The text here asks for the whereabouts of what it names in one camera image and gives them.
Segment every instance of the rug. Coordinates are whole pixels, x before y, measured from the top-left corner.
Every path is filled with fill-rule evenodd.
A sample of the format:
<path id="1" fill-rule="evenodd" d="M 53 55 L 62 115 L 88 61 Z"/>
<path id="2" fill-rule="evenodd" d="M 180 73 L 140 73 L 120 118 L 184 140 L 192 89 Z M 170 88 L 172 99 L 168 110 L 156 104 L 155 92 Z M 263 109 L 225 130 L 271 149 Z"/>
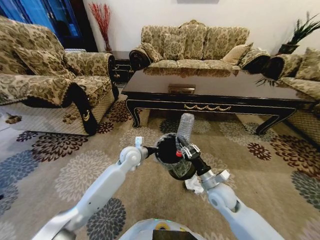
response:
<path id="1" fill-rule="evenodd" d="M 164 133 L 177 131 L 178 111 L 151 111 L 144 126 L 132 128 L 125 99 L 120 95 L 91 137 L 1 131 L 0 239 L 31 239 L 50 218 L 73 207 L 136 136 L 153 146 Z M 145 112 L 140 110 L 141 118 Z M 230 171 L 226 184 L 285 239 L 318 240 L 320 153 L 284 123 L 254 135 L 262 122 L 254 115 L 199 112 L 191 141 L 214 172 Z M 113 198 L 77 231 L 77 239 L 117 239 L 149 218 L 181 223 L 207 240 L 236 239 L 206 194 L 187 190 L 153 156 L 127 174 Z"/>

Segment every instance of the red dried branches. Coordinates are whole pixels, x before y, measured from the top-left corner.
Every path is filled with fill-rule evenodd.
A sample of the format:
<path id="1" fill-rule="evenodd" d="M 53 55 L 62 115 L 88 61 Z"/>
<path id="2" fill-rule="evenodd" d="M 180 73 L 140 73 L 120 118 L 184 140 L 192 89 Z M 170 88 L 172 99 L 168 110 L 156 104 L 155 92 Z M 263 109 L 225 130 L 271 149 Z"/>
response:
<path id="1" fill-rule="evenodd" d="M 99 25 L 100 32 L 105 42 L 105 50 L 111 52 L 108 38 L 108 28 L 110 22 L 110 8 L 107 4 L 89 3 L 90 10 Z"/>

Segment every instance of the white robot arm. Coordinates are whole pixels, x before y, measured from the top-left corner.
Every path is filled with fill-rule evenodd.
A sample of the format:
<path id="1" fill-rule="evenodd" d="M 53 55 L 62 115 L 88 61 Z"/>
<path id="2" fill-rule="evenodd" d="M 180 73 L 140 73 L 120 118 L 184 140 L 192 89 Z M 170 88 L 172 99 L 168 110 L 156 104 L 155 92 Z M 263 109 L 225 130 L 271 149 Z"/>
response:
<path id="1" fill-rule="evenodd" d="M 77 205 L 53 217 L 33 237 L 33 240 L 76 239 L 74 231 L 84 226 L 94 213 L 107 204 L 124 183 L 126 173 L 135 170 L 154 151 L 154 148 L 139 146 L 124 148 L 119 161 L 109 166 L 95 180 Z M 208 194 L 209 202 L 229 222 L 234 235 L 239 240 L 283 240 L 272 226 L 257 212 L 240 201 L 229 186 L 222 183 L 228 177 L 229 173 L 226 170 L 218 175 L 215 175 L 211 170 L 200 175 L 201 184 Z M 133 235 L 128 237 L 129 232 L 130 230 L 123 237 L 125 239 L 136 239 Z"/>

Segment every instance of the wall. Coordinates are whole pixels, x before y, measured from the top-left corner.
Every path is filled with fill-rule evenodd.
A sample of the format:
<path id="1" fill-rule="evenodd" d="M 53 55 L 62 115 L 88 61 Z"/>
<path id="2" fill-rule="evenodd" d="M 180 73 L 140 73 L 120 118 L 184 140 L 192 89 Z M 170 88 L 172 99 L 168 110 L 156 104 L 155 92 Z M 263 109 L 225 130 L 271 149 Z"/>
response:
<path id="1" fill-rule="evenodd" d="M 88 8 L 91 1 L 107 3 L 111 8 L 109 29 L 113 50 L 130 51 L 140 44 L 144 25 L 178 26 L 196 19 L 207 26 L 243 26 L 250 29 L 249 42 L 277 53 L 289 40 L 298 18 L 306 12 L 320 12 L 320 0 L 83 0 L 99 51 L 104 42 Z M 320 30 L 300 43 L 295 53 L 306 47 L 320 49 Z"/>

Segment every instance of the sofa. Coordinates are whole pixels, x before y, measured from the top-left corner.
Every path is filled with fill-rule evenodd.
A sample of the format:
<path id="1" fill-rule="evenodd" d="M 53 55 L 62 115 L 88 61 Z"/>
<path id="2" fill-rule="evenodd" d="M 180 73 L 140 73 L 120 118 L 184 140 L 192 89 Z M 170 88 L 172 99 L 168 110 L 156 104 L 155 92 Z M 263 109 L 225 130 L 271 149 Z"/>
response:
<path id="1" fill-rule="evenodd" d="M 175 56 L 166 57 L 168 34 L 185 37 L 184 52 L 178 60 Z M 270 59 L 267 51 L 251 48 L 237 65 L 221 60 L 235 46 L 245 44 L 248 36 L 249 30 L 244 27 L 208 27 L 196 20 L 180 26 L 146 25 L 141 31 L 141 45 L 130 52 L 129 58 L 135 71 L 149 67 L 193 71 L 198 74 L 208 70 L 214 70 L 220 75 L 239 70 L 260 73 Z M 143 44 L 151 44 L 161 60 L 155 61 L 154 57 L 148 55 Z"/>
<path id="2" fill-rule="evenodd" d="M 320 146 L 320 67 L 317 66 L 320 51 L 311 51 L 307 48 L 304 55 L 281 54 L 272 57 L 263 74 L 315 99 L 315 104 L 298 110 L 287 121 Z M 317 56 L 306 56 L 316 52 Z"/>
<path id="3" fill-rule="evenodd" d="M 115 58 L 65 52 L 48 28 L 0 17 L 0 115 L 16 130 L 94 135 L 118 97 Z"/>

